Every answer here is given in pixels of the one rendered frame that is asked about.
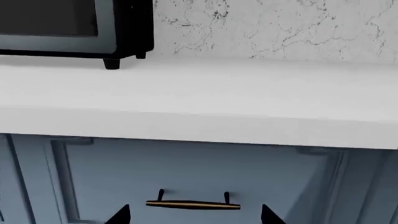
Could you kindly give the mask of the black and grey toaster oven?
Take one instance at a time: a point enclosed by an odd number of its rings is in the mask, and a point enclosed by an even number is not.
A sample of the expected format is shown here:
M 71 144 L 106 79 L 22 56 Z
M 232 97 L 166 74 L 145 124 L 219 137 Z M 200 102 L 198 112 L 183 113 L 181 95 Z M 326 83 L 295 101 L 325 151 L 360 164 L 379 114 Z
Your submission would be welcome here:
M 153 0 L 0 0 L 0 55 L 102 59 L 154 49 Z

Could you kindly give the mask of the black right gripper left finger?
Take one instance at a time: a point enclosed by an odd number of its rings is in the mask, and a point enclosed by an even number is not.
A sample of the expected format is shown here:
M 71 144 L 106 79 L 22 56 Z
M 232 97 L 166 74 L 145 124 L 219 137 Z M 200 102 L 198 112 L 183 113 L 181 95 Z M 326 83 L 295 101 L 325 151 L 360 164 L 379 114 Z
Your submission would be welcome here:
M 131 214 L 129 205 L 125 205 L 104 224 L 130 224 Z

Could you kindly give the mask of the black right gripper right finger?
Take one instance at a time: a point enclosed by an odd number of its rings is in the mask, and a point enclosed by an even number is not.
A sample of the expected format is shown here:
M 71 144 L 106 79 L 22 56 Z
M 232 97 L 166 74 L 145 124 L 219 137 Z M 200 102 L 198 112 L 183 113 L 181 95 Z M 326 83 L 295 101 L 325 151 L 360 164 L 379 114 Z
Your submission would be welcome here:
M 262 205 L 261 210 L 262 224 L 286 224 L 277 214 L 275 214 L 267 205 Z

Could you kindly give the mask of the blue-grey cabinet drawer front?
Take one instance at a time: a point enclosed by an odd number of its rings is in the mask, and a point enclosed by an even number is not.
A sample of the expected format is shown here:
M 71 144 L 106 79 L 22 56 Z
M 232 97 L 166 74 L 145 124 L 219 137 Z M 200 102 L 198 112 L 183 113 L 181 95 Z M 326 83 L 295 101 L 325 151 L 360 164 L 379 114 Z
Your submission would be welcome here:
M 104 224 L 124 205 L 130 224 L 330 224 L 343 152 L 182 141 L 53 140 L 46 151 L 62 224 Z M 148 207 L 146 201 L 224 202 L 240 210 Z

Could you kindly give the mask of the blue-grey cabinet frame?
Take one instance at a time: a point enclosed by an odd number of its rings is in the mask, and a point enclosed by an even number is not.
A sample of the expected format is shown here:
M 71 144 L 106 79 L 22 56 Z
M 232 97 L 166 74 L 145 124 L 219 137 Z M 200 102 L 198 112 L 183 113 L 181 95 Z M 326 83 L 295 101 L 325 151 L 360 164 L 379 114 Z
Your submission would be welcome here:
M 79 139 L 106 138 L 0 134 L 0 224 L 62 224 L 46 151 Z M 398 224 L 398 151 L 317 148 L 345 156 L 330 224 Z

